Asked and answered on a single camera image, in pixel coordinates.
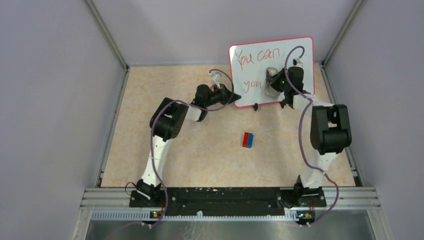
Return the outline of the pink framed whiteboard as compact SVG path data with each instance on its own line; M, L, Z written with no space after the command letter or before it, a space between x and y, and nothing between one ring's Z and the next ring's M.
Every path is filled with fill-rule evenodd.
M235 101L238 108L281 102L283 93L267 93L266 70L280 71L285 62L291 67L294 59L303 64L303 88L315 93L314 42L310 36L235 44L229 47L228 55L234 92L241 96Z

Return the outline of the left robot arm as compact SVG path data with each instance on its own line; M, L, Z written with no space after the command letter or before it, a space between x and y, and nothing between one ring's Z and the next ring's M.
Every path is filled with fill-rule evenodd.
M135 190L131 192L130 206L134 207L136 202L143 201L147 206L154 207L161 200L167 201L163 169L170 146L186 120L202 122L211 111L210 106L221 104L225 107L241 98L222 83L211 87L199 85L190 103L164 98L149 123L149 158L141 178L135 184Z

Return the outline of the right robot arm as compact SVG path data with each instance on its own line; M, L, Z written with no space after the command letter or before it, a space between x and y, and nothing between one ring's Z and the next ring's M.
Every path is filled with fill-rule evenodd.
M291 66L277 70L266 69L266 88L275 96L284 94L280 103L301 111L299 126L310 117L311 159L306 158L303 140L299 140L301 156L307 169L297 177L293 190L281 195L279 204L285 208L325 206L323 180L334 159L351 145L352 133L348 108L344 104L332 104L316 98L304 89L304 69Z

